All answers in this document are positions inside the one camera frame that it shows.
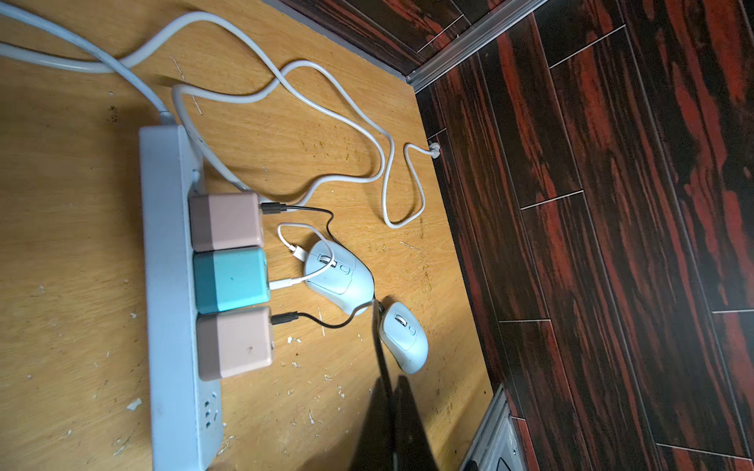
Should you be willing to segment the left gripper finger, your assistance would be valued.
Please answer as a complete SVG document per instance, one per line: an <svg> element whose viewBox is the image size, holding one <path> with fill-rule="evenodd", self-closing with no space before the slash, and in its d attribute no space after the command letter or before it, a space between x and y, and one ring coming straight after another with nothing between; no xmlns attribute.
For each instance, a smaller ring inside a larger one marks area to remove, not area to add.
<svg viewBox="0 0 754 471"><path fill-rule="evenodd" d="M361 435L351 458L351 470L435 470L408 378L391 378L379 338L380 304L371 302L372 337L379 366Z"/></svg>

